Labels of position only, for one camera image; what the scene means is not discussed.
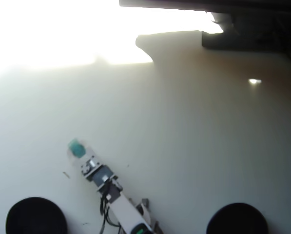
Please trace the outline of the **gripper motor with green label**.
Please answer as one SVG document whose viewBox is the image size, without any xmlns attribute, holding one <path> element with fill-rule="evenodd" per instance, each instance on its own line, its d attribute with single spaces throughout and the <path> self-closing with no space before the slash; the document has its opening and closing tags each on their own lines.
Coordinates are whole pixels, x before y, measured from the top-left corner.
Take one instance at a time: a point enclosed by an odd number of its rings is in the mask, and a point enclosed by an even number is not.
<svg viewBox="0 0 291 234">
<path fill-rule="evenodd" d="M 92 147 L 87 144 L 84 145 L 84 148 L 68 148 L 67 158 L 74 167 L 79 167 L 82 158 L 85 161 L 80 167 L 82 175 L 87 181 L 94 182 L 98 188 L 114 177 L 114 172 L 100 160 Z"/>
</svg>

